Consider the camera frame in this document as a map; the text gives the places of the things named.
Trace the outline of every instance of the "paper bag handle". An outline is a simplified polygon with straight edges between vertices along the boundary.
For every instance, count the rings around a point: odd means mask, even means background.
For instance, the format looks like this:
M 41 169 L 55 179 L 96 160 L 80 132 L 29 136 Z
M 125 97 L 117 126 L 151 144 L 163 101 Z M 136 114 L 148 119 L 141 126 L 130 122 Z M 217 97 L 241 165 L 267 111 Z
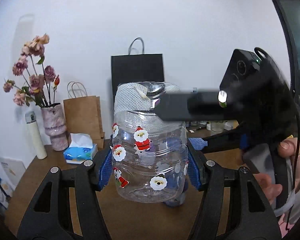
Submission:
M 129 49 L 128 49 L 128 55 L 131 54 L 132 44 L 133 44 L 136 40 L 141 40 L 141 42 L 142 42 L 142 54 L 145 53 L 145 43 L 143 42 L 143 39 L 139 37 L 139 38 L 135 38 L 134 41 L 130 44 Z
M 84 85 L 83 85 L 82 83 L 70 81 L 70 82 L 68 83 L 68 85 L 67 85 L 67 90 L 68 90 L 68 95 L 69 95 L 69 97 L 73 98 L 72 95 L 70 94 L 70 92 L 72 91 L 72 93 L 73 93 L 73 95 L 74 95 L 74 98 L 77 98 L 77 96 L 76 96 L 75 93 L 74 93 L 74 89 L 73 89 L 74 84 L 77 85 L 77 87 L 78 87 L 77 90 L 80 91 L 81 97 L 87 97 L 87 96 L 88 96 L 87 90 L 86 90 L 86 88 L 84 87 Z M 82 94 L 82 91 L 83 91 L 83 90 L 79 87 L 78 84 L 82 85 L 82 87 L 83 87 L 83 89 L 84 89 L 84 94 L 85 94 L 85 95 Z

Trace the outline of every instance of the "wooden table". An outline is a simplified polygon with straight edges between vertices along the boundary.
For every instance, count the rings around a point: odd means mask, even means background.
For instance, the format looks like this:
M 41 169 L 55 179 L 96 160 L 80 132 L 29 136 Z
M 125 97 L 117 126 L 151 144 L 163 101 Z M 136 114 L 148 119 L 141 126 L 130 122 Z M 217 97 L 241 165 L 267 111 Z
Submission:
M 191 137 L 198 137 L 203 132 L 199 130 Z M 17 234 L 22 217 L 38 186 L 53 166 L 62 170 L 71 169 L 76 165 L 67 164 L 62 152 L 55 152 L 46 146 L 48 157 L 39 160 L 34 158 L 21 181 L 19 182 L 6 212 L 5 223 L 13 234 Z M 207 159 L 215 160 L 221 166 L 237 169 L 238 149 L 220 153 L 206 154 Z M 74 232 L 82 235 L 78 220 L 74 188 L 70 190 L 70 207 Z M 218 234 L 225 230 L 229 189 L 225 189 L 224 203 Z M 197 215 L 202 192 L 198 192 L 191 184 L 186 192 L 186 201 L 182 206 L 170 208 L 163 203 L 144 204 L 125 200 L 117 194 L 114 176 L 109 184 L 97 192 L 98 202 L 113 240 L 119 239 L 187 239 Z

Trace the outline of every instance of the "white tissue paper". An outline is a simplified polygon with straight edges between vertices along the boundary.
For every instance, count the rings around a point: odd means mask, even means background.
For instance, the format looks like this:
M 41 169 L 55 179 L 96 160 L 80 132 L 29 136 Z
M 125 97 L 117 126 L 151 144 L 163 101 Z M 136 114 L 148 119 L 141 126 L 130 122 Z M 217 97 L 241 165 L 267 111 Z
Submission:
M 86 133 L 70 133 L 71 143 L 69 147 L 84 147 L 93 148 L 93 143 L 90 135 Z

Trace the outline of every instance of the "black bag handle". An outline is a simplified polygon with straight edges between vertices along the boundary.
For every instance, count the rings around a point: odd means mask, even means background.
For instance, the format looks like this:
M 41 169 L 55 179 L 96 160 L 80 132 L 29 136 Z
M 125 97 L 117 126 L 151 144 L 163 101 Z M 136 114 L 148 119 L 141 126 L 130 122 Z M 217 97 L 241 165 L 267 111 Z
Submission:
M 132 44 L 133 44 L 136 40 L 141 40 L 141 42 L 142 42 L 142 54 L 145 53 L 145 43 L 143 42 L 143 39 L 139 37 L 139 38 L 135 38 L 134 41 L 130 44 L 129 49 L 128 49 L 128 55 L 130 55 L 131 49 L 132 49 Z

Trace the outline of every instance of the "metal screw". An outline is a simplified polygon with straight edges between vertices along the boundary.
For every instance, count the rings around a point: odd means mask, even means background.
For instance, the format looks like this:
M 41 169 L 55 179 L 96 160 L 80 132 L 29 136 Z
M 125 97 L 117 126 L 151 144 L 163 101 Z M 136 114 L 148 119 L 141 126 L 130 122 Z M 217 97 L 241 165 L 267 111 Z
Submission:
M 87 160 L 87 161 L 84 162 L 83 165 L 89 167 L 89 166 L 91 166 L 92 164 L 93 164 L 92 160 Z
M 216 163 L 215 163 L 214 161 L 212 161 L 212 160 L 208 160 L 208 161 L 206 162 L 206 164 L 207 164 L 208 166 L 210 166 L 210 167 L 213 167 L 214 165 L 216 165 Z
M 56 173 L 58 170 L 59 170 L 58 167 L 52 167 L 50 171 L 51 173 Z
M 248 169 L 247 167 L 245 167 L 245 166 L 242 166 L 242 167 L 240 167 L 240 171 L 241 171 L 242 173 L 248 173 L 248 172 L 249 172 L 249 169 Z

